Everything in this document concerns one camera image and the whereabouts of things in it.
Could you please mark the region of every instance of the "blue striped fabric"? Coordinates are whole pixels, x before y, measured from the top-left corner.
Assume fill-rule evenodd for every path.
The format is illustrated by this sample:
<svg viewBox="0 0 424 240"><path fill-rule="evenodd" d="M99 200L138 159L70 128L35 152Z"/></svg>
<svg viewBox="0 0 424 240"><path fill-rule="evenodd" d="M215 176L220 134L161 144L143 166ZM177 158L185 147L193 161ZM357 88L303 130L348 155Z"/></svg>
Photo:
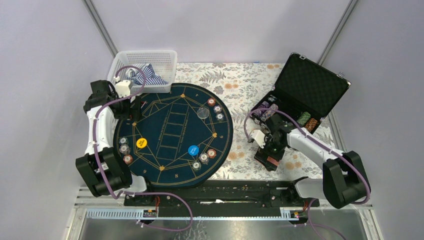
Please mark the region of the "blue striped fabric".
<svg viewBox="0 0 424 240"><path fill-rule="evenodd" d="M136 63L134 67L141 69L146 76L146 85L166 85L167 81L163 80L159 75L155 74L152 64L150 63ZM143 85L143 75L137 69L128 68L125 72L127 79L131 80L135 85Z"/></svg>

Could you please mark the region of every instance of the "orange poker chip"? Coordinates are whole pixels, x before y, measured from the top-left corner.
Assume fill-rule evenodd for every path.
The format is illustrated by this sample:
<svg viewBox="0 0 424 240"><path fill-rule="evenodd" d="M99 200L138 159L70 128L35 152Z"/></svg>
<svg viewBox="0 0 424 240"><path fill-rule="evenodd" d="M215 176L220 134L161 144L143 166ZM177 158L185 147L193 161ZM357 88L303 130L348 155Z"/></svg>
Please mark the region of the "orange poker chip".
<svg viewBox="0 0 424 240"><path fill-rule="evenodd" d="M217 155L217 152L214 149L209 149L207 151L207 155L209 156L210 159L213 159Z"/></svg>
<svg viewBox="0 0 424 240"><path fill-rule="evenodd" d="M215 101L215 99L213 99L213 98L209 98L207 100L207 104L211 107L215 106L215 103L217 103L217 101Z"/></svg>

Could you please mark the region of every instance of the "poker chip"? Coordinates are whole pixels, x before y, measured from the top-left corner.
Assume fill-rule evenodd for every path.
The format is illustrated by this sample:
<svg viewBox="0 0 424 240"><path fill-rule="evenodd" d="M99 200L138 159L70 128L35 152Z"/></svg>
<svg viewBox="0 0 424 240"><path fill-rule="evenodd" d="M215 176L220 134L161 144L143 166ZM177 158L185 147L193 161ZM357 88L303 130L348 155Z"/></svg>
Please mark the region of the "poker chip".
<svg viewBox="0 0 424 240"><path fill-rule="evenodd" d="M119 152L125 155L130 154L130 147L127 144L121 145L119 147Z"/></svg>
<svg viewBox="0 0 424 240"><path fill-rule="evenodd" d="M200 154L199 159L200 159L200 162L202 164L208 164L208 162L209 162L209 157L208 157L208 155L206 153Z"/></svg>
<svg viewBox="0 0 424 240"><path fill-rule="evenodd" d="M222 108L221 106L216 105L215 107L213 107L213 111L214 111L216 114L219 114L220 112L222 112L222 111L223 111L223 108Z"/></svg>
<svg viewBox="0 0 424 240"><path fill-rule="evenodd" d="M272 104L269 109L265 111L262 116L260 116L260 120L265 122L267 119L269 119L272 115L276 113L276 111L274 110L278 110L278 106L276 104Z"/></svg>
<svg viewBox="0 0 424 240"><path fill-rule="evenodd" d="M202 165L198 161L193 162L193 164L191 165L191 167L193 168L194 171L199 171L201 166Z"/></svg>
<svg viewBox="0 0 424 240"><path fill-rule="evenodd" d="M218 113L216 115L216 120L218 120L218 122L224 121L224 115L222 113Z"/></svg>
<svg viewBox="0 0 424 240"><path fill-rule="evenodd" d="M213 99L213 98L209 98L208 100L207 100L207 104L209 105L209 106L215 106L215 103L216 103L217 101L215 101L215 99Z"/></svg>
<svg viewBox="0 0 424 240"><path fill-rule="evenodd" d="M131 155L125 155L125 156L123 156L123 161L124 161L126 164L130 164L130 163L132 163L132 162L133 162L133 156L131 156Z"/></svg>
<svg viewBox="0 0 424 240"><path fill-rule="evenodd" d="M120 144L128 144L128 139L127 139L126 137L121 137L121 138L119 139L119 143L120 143Z"/></svg>
<svg viewBox="0 0 424 240"><path fill-rule="evenodd" d="M306 130L310 133L312 133L312 131L315 129L315 127L317 126L318 121L315 118L310 118L307 123L305 124L304 128L306 128Z"/></svg>
<svg viewBox="0 0 424 240"><path fill-rule="evenodd" d="M217 155L217 152L214 149L209 149L207 151L207 155L209 156L210 159L213 159Z"/></svg>

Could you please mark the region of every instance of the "open case lid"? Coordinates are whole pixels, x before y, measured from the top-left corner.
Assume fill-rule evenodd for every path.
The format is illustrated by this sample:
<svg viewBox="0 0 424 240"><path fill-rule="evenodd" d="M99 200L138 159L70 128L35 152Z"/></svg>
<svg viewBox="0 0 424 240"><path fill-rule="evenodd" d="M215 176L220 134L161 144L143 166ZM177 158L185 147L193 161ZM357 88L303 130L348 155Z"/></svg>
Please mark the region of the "open case lid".
<svg viewBox="0 0 424 240"><path fill-rule="evenodd" d="M284 65L275 90L326 117L351 83L305 56L293 52Z"/></svg>

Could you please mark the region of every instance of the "metal floor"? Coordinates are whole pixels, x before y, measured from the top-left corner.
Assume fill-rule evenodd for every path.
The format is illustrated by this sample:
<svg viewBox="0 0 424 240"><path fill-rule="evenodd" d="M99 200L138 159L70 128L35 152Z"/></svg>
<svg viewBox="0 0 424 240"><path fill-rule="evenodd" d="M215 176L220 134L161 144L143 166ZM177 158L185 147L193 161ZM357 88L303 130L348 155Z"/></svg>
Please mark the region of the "metal floor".
<svg viewBox="0 0 424 240"><path fill-rule="evenodd" d="M311 210L312 222L339 230L348 240L366 240L359 214L349 210ZM152 225L183 228L186 221L155 221ZM327 240L342 239L336 233L317 227ZM190 230L169 232L141 228L135 220L85 220L80 240L315 240L320 239L310 226L293 227L288 221L196 220Z"/></svg>

